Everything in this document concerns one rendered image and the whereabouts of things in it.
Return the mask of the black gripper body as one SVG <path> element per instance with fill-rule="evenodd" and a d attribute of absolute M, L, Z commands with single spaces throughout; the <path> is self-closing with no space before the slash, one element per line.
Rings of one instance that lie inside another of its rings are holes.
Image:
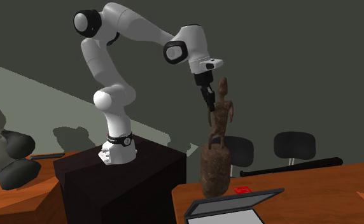
<path fill-rule="evenodd" d="M 214 81 L 212 71 L 205 71 L 200 74 L 194 74 L 193 77 L 195 80 L 195 84 L 200 88 L 210 87 L 211 83 Z"/>

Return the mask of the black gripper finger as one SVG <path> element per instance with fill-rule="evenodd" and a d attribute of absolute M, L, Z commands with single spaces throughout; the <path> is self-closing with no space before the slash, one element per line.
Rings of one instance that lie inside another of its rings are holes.
<path fill-rule="evenodd" d="M 210 112 L 215 110 L 215 93 L 213 92 L 210 85 L 203 85 L 200 87 L 200 91 L 202 93 L 202 96 L 207 104 L 207 107 Z"/>

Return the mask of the brown wooden figure statue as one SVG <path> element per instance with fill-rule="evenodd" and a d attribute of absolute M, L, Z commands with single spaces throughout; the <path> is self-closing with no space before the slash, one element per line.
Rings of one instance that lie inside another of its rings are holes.
<path fill-rule="evenodd" d="M 227 123 L 233 120 L 234 105 L 226 101 L 228 83 L 223 77 L 218 84 L 218 102 L 214 111 L 207 112 L 207 119 L 212 131 L 208 143 L 204 145 L 200 157 L 200 184 L 205 198 L 222 196 L 230 184 L 231 155 L 225 146 Z"/>

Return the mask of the black office chair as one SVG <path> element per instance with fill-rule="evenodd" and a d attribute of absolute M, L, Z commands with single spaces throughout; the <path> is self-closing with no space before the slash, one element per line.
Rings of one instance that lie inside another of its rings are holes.
<path fill-rule="evenodd" d="M 288 165 L 295 159 L 310 160 L 316 155 L 316 138 L 306 132 L 286 131 L 275 135 L 274 153 L 279 158 L 287 158 Z"/>
<path fill-rule="evenodd" d="M 229 149 L 231 156 L 230 177 L 233 169 L 237 167 L 249 167 L 254 159 L 254 145 L 246 138 L 237 136 L 225 136 L 225 147 Z"/>

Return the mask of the black baseball bat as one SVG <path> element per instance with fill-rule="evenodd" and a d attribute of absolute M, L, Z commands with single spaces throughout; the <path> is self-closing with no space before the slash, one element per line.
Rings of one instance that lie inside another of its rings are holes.
<path fill-rule="evenodd" d="M 279 173 L 279 172 L 290 172 L 290 171 L 300 171 L 307 169 L 317 169 L 322 167 L 332 167 L 342 165 L 344 163 L 343 159 L 340 157 L 324 158 L 319 160 L 312 160 L 309 162 L 302 162 L 294 165 L 287 165 L 284 167 L 277 167 L 271 169 L 264 169 L 259 171 L 241 171 L 240 177 L 247 176 L 257 176 L 261 174 Z"/>

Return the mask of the grey open laptop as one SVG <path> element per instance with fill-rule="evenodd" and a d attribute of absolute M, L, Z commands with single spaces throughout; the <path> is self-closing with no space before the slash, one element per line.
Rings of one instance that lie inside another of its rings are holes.
<path fill-rule="evenodd" d="M 284 192 L 284 188 L 194 200 L 185 224 L 265 224 L 254 206 Z"/>

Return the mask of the dark robot stand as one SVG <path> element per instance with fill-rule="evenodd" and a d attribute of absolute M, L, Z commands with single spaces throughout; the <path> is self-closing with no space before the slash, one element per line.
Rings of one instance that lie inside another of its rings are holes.
<path fill-rule="evenodd" d="M 186 154 L 134 139 L 127 164 L 104 164 L 100 147 L 54 161 L 67 224 L 176 224 L 171 192 L 186 182 Z"/>

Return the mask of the dark flat tablet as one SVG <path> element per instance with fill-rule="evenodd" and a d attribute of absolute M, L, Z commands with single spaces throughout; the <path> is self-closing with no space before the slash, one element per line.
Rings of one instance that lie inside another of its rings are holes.
<path fill-rule="evenodd" d="M 51 153 L 51 154 L 42 154 L 42 155 L 31 155 L 29 157 L 29 160 L 62 158 L 64 155 L 65 155 L 65 153 Z"/>

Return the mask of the panda plush toy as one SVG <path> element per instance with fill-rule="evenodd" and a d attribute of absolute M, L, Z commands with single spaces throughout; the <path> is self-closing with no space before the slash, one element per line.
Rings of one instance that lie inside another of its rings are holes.
<path fill-rule="evenodd" d="M 0 187 L 13 190 L 35 179 L 41 164 L 27 159 L 36 147 L 27 134 L 6 130 L 6 117 L 0 109 Z"/>

